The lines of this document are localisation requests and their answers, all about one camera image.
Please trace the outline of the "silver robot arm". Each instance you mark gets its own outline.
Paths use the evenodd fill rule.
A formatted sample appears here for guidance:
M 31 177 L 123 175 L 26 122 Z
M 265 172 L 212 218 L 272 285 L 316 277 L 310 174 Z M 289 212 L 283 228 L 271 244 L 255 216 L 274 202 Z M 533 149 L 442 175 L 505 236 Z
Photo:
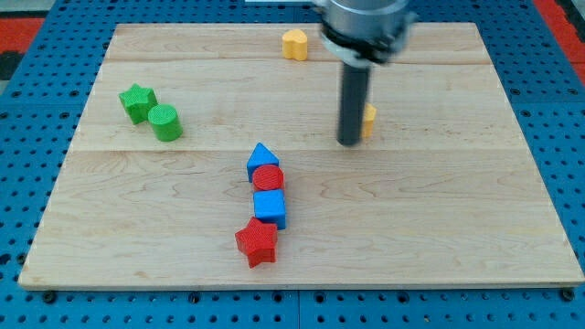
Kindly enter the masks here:
M 318 0 L 324 47 L 342 61 L 336 140 L 361 142 L 371 68 L 402 51 L 418 16 L 408 0 Z

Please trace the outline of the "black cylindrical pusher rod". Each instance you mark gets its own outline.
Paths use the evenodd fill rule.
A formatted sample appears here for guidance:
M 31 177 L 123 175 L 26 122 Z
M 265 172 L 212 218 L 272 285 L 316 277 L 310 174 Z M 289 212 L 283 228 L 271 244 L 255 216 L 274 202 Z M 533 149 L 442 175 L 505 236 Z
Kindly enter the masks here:
M 336 136 L 343 146 L 354 146 L 361 141 L 369 79 L 370 67 L 343 64 Z

